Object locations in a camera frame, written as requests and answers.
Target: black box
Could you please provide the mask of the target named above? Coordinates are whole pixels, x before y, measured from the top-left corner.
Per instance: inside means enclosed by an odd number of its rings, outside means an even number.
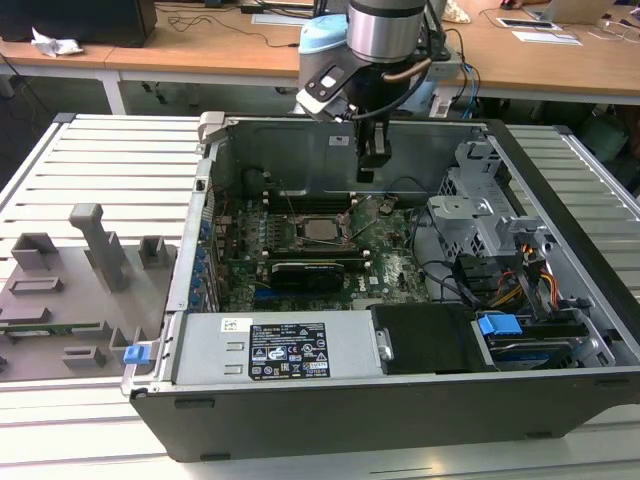
[[[153,0],[1,0],[0,36],[33,38],[31,28],[57,39],[142,47],[156,25]]]

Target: blue plastic tab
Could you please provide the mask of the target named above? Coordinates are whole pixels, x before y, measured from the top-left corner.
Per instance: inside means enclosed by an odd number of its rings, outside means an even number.
[[[487,313],[478,320],[483,335],[521,335],[522,327],[515,315]]]
[[[301,55],[324,52],[347,43],[347,16],[324,15],[309,20],[300,33]]]
[[[124,351],[125,365],[148,365],[151,362],[151,346],[131,345]]]

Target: power supply label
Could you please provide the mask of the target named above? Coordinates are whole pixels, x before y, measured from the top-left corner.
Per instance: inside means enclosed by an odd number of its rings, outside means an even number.
[[[252,325],[249,376],[253,380],[330,377],[324,323]]]

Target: gray plastic part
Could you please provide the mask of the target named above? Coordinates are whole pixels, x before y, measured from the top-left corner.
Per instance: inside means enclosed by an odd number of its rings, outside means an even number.
[[[62,290],[62,282],[58,277],[44,277],[24,280],[13,280],[7,288],[14,295],[35,293],[56,293]]]
[[[18,324],[33,324],[33,323],[47,323],[51,319],[51,312],[46,307],[34,307],[34,308],[7,308],[0,312],[0,323],[11,325],[12,323]]]
[[[125,338],[122,330],[114,328],[111,341],[109,342],[109,351],[121,365],[124,365],[124,352],[129,345],[131,344]]]
[[[61,247],[56,253],[43,254],[49,270],[25,271],[17,265],[0,293],[0,309],[11,312],[47,308],[51,318],[42,327],[0,325],[0,350],[11,365],[0,373],[0,382],[121,376],[124,368],[109,350],[113,329],[119,328],[130,341],[139,329],[151,339],[160,334],[177,253],[173,245],[166,248],[169,265],[145,270],[138,245],[123,247],[126,258],[121,268],[127,277],[127,288],[121,292],[110,292],[102,275],[91,268],[86,247]],[[51,277],[64,284],[61,291],[14,295],[8,289],[16,280]],[[63,350],[86,345],[100,349],[106,359],[104,367],[71,372],[61,360]]]
[[[44,254],[56,252],[56,247],[46,233],[23,233],[11,250],[13,258],[23,270],[48,269]]]
[[[164,238],[159,236],[142,237],[138,246],[138,255],[144,268],[162,268],[169,262]]]
[[[15,338],[10,337],[9,335],[0,331],[0,345],[7,346],[7,345],[13,345],[14,343],[16,343]]]
[[[118,262],[118,265],[122,265],[124,259],[126,258],[124,255],[124,249],[120,244],[120,239],[118,238],[118,234],[116,232],[106,232],[107,233],[107,241],[109,242],[109,246],[111,248],[111,253],[113,258]],[[96,263],[93,260],[93,256],[91,255],[91,250],[85,250],[84,252],[87,255],[87,260],[91,264],[91,268],[96,268]]]
[[[62,356],[64,364],[71,368],[102,368],[106,363],[104,355],[95,345],[87,347],[67,347]]]
[[[71,329],[72,335],[77,338],[86,339],[110,339],[111,333],[111,327],[106,321],[101,322],[97,327],[80,327]]]
[[[76,113],[60,112],[53,119],[53,123],[71,123],[76,118]]]
[[[69,216],[71,225],[82,231],[95,266],[102,272],[105,282],[109,290],[119,292],[126,286],[125,277],[120,268],[121,256],[114,253],[117,247],[109,243],[109,237],[102,228],[102,219],[104,211],[102,206],[97,203],[78,203]]]

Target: black side panel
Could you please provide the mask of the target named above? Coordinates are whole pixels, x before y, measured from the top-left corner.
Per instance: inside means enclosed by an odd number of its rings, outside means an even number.
[[[507,154],[516,170],[526,179],[537,202],[560,230],[593,282],[607,298],[616,314],[640,342],[640,304],[611,268],[567,207],[553,191],[540,170],[500,121],[487,120],[489,132]]]
[[[639,390],[640,374],[598,374],[139,394],[131,403],[171,458],[197,462],[561,437],[610,407],[637,402]]]

